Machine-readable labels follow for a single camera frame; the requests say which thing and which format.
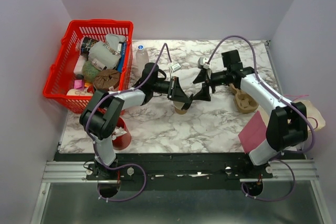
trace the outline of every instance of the water bottle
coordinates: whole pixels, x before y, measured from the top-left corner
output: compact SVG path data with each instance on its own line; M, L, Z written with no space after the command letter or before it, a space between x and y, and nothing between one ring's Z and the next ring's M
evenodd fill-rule
M149 62L149 56L143 45L138 46L138 50L135 53L136 62L138 64L139 75L142 75L142 71L145 65Z

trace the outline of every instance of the red basket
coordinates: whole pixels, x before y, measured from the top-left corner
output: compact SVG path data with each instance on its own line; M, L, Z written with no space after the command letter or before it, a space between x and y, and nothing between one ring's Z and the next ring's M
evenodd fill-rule
M54 99L74 113L82 113L91 97L67 95L69 89L74 87L76 77L74 68L77 63L79 52L76 44L83 36L105 41L106 34L125 35L127 48L124 65L120 77L119 90L128 88L130 81L132 53L133 23L130 21L115 21L109 19L73 20L61 40L61 48L55 63L50 67L48 80L43 89L46 98Z

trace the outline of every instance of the green object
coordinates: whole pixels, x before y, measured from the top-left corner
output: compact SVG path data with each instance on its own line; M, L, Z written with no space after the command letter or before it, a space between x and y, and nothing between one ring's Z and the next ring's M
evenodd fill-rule
M83 66L83 76L88 82L93 83L94 78L99 74L100 70L95 68L90 61L86 61Z

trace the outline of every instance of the gray wall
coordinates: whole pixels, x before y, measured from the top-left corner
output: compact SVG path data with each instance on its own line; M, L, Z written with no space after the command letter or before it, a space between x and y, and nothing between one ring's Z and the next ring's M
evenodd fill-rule
M61 0L0 0L0 222L30 223L64 110L42 97L70 17Z
M72 19L126 19L137 39L270 39L293 0L62 0Z
M336 0L294 0L271 43L280 84L286 94L309 94L326 127L310 153L336 222Z

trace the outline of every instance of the white marble surface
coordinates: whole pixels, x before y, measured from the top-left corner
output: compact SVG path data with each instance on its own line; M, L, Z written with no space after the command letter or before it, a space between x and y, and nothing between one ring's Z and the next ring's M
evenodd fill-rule
M219 40L141 40L133 42L133 66L130 85L139 78L135 62L135 50L144 45L155 61L163 43L170 49L173 62L182 65L180 84L189 96L196 94L201 84L192 84L199 72L198 58L209 57ZM263 41L252 41L257 55L258 72L268 84L277 89ZM223 70L221 53L238 49L244 66L253 67L252 53L241 40L223 43L213 60L214 72ZM168 72L168 58L164 51L159 67ZM173 103L166 95L153 98L148 104L130 108L122 116L132 135L131 144L123 153L190 153L190 152L242 152L238 133L252 117L240 114L228 87L216 87L212 101L194 101L185 115L174 112ZM61 140L61 153L92 153L91 139L79 124L79 115L69 112Z

